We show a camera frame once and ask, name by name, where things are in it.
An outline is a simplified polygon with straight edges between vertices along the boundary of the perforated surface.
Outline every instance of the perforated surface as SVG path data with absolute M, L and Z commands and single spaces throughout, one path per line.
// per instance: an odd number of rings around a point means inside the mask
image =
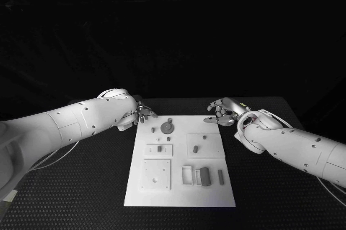
M 149 99 L 146 104 L 159 115 L 208 115 L 208 105 L 217 99 Z M 303 129 L 283 98 L 237 99 Z M 234 137 L 236 126 L 220 127 L 220 132 L 237 209 L 125 207 L 136 132 L 138 127 L 125 132 L 110 129 L 86 139 L 58 164 L 28 175 L 2 230 L 346 229 L 346 208 L 316 177 L 269 153 L 249 151 Z

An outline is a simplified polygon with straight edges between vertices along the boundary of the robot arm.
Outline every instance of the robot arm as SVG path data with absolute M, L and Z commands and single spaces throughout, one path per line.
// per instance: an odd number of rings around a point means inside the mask
M 285 128 L 267 111 L 252 111 L 231 98 L 214 102 L 208 110 L 214 107 L 217 118 L 207 118 L 205 122 L 228 127 L 239 121 L 236 138 L 254 153 L 269 151 L 282 162 L 346 188 L 345 144 L 299 129 Z
M 156 113 L 125 89 L 50 112 L 0 122 L 0 200 L 38 160 L 68 145 L 119 127 L 145 123 Z

